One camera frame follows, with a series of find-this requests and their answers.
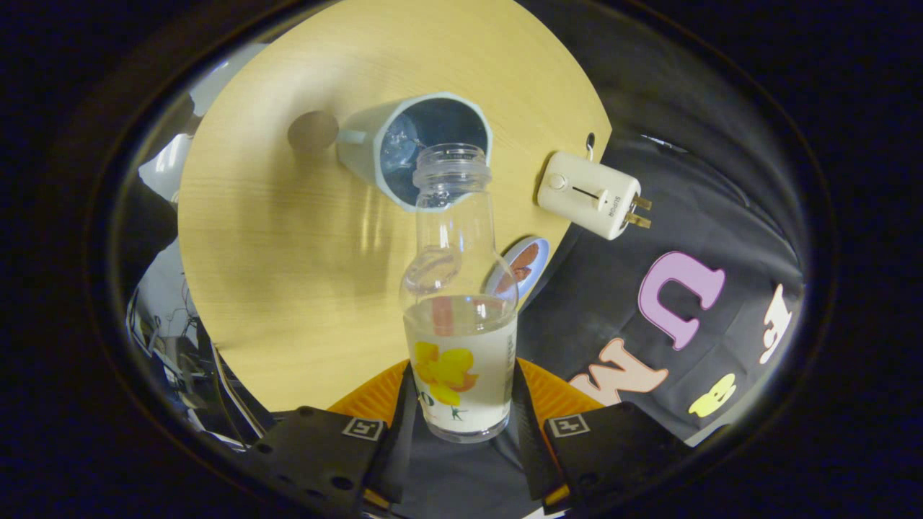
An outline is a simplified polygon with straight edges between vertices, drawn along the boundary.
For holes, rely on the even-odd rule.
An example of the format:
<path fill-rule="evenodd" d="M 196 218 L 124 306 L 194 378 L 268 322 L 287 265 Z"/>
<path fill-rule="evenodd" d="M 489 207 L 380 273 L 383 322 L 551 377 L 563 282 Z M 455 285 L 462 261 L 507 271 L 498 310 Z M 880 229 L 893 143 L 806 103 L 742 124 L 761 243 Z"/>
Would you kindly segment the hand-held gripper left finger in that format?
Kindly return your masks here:
<path fill-rule="evenodd" d="M 249 450 L 249 467 L 312 517 L 386 517 L 402 501 L 418 394 L 403 360 L 330 409 L 303 405 Z"/>

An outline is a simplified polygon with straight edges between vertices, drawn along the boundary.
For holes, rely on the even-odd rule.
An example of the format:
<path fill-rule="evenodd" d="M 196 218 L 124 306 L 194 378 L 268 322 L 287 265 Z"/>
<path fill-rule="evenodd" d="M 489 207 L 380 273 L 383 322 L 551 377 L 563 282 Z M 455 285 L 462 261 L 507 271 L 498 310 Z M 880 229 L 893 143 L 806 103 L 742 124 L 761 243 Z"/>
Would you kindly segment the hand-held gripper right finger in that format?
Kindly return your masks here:
<path fill-rule="evenodd" d="M 637 405 L 606 407 L 524 359 L 514 365 L 512 413 L 531 498 L 549 513 L 619 515 L 692 456 Z"/>

